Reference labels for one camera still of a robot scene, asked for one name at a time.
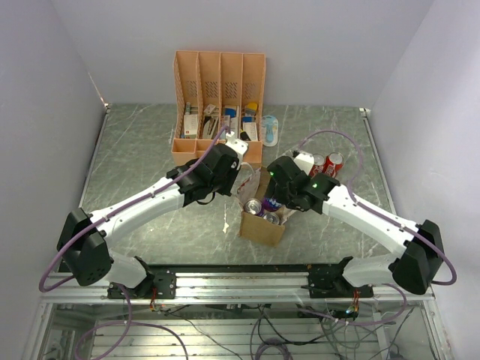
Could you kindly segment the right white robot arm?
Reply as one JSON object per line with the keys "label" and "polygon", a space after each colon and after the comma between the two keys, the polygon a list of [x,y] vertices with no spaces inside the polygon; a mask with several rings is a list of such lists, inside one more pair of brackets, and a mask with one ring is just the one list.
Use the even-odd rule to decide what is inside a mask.
{"label": "right white robot arm", "polygon": [[350,193],[325,173],[309,174],[296,159],[282,156],[268,165],[267,195],[286,208],[313,211],[338,219],[388,250],[384,256],[350,259],[331,277],[331,290],[348,296],[356,287],[392,283],[408,293],[423,295],[443,263],[439,226],[421,224],[389,213]]}

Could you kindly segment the blue packaged razor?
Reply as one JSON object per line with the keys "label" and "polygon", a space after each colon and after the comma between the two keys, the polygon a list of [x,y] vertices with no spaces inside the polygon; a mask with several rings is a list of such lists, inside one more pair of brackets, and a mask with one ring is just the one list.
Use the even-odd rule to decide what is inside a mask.
{"label": "blue packaged razor", "polygon": [[273,115],[265,115],[261,120],[261,135],[263,145],[274,147],[278,144],[279,121]]}

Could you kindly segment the small white card box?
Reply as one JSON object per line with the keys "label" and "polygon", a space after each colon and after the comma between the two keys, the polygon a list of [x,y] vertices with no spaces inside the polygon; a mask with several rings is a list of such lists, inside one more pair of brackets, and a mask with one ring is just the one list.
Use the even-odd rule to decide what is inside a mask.
{"label": "small white card box", "polygon": [[249,141],[258,141],[258,130],[255,122],[243,122],[243,131],[246,133]]}

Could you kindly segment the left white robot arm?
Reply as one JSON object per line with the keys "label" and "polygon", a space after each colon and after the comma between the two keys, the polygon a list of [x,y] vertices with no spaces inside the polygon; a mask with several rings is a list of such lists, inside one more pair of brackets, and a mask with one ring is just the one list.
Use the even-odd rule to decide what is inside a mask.
{"label": "left white robot arm", "polygon": [[239,139],[213,145],[201,158],[170,170],[151,187],[101,210],[72,211],[57,249],[82,287],[98,281],[121,284],[137,298],[146,297],[155,276],[138,256],[110,250],[118,240],[149,221],[189,206],[204,204],[207,196],[229,196],[248,145]]}

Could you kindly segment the peach plastic file organizer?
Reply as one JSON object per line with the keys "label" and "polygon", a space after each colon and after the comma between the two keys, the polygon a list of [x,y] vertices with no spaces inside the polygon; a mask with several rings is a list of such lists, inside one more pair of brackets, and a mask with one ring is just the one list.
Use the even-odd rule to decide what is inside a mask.
{"label": "peach plastic file organizer", "polygon": [[[172,143],[174,164],[202,155],[227,116],[260,126],[266,80],[263,53],[178,50],[173,60],[177,120]],[[183,137],[185,104],[198,115],[196,139]]]}

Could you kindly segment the aluminium mounting rail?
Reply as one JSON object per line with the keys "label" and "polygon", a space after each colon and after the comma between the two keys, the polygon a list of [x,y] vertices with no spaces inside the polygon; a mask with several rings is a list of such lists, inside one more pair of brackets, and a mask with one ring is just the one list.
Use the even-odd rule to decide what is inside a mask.
{"label": "aluminium mounting rail", "polygon": [[155,266],[145,289],[129,289],[133,303],[150,299],[164,305],[257,302],[405,302],[430,300],[428,290],[414,295],[390,280],[354,287],[338,265]]}

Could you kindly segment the white stationery box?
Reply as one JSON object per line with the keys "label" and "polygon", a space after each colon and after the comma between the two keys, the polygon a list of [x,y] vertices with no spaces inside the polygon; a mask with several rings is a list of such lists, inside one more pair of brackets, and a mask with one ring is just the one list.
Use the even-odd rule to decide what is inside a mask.
{"label": "white stationery box", "polygon": [[183,137],[185,139],[196,139],[198,135],[198,115],[185,114],[183,117]]}

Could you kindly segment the red cola can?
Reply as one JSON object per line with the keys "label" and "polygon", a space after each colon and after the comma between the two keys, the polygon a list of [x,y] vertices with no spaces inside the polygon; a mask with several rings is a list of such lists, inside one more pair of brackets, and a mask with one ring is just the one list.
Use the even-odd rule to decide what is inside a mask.
{"label": "red cola can", "polygon": [[322,173],[325,167],[326,158],[321,154],[313,154],[313,166],[309,172],[310,177],[314,177],[318,173]]}
{"label": "red cola can", "polygon": [[344,165],[344,156],[339,152],[330,153],[325,159],[323,172],[335,178]]}

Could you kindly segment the patterned canvas tote bag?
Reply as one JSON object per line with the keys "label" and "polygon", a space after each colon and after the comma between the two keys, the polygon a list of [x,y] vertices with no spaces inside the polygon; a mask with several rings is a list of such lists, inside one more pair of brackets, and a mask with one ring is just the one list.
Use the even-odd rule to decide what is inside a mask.
{"label": "patterned canvas tote bag", "polygon": [[265,167],[255,169],[237,187],[235,198],[241,210],[241,223],[239,236],[270,247],[276,247],[281,241],[286,228],[285,224],[289,218],[296,213],[284,205],[275,213],[280,217],[280,224],[274,225],[263,219],[263,216],[255,216],[244,212],[243,206],[249,199],[262,199],[266,197],[266,190],[269,184],[270,175]]}

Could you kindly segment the purple fanta can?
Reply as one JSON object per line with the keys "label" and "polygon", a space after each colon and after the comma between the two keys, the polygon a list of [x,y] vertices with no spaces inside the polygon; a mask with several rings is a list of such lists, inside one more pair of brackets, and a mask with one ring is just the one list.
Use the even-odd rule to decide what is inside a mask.
{"label": "purple fanta can", "polygon": [[269,223],[271,224],[274,224],[274,225],[279,225],[280,222],[281,222],[281,218],[274,212],[268,212],[266,211],[262,218],[266,221],[268,221]]}
{"label": "purple fanta can", "polygon": [[244,212],[250,215],[263,216],[263,204],[258,199],[249,199],[243,206]]}
{"label": "purple fanta can", "polygon": [[267,212],[276,212],[277,210],[281,209],[283,205],[279,203],[276,199],[264,197],[262,199],[262,207]]}

